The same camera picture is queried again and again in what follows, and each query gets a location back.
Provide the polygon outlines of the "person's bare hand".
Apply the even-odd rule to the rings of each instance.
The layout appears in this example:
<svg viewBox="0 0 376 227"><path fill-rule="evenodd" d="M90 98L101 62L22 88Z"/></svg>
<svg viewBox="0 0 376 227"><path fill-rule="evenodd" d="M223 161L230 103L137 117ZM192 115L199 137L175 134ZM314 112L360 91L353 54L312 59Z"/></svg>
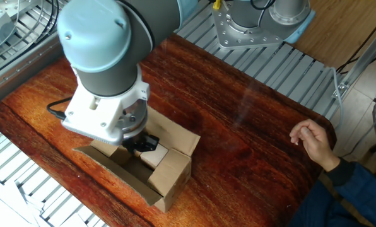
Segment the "person's bare hand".
<svg viewBox="0 0 376 227"><path fill-rule="evenodd" d="M332 152L325 129L311 119L303 120L292 128L290 141L296 145L301 141L309 158L326 172L340 164L339 157Z"/></svg>

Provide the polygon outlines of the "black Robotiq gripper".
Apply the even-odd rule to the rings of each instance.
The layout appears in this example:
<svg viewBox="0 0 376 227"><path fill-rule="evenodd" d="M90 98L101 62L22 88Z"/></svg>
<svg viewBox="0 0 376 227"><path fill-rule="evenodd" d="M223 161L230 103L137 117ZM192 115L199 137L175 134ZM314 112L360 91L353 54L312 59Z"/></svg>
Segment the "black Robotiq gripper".
<svg viewBox="0 0 376 227"><path fill-rule="evenodd" d="M122 146L127 149L129 153L154 151L158 146L159 138L145 133L140 133L137 136L126 139L122 142Z"/></svg>

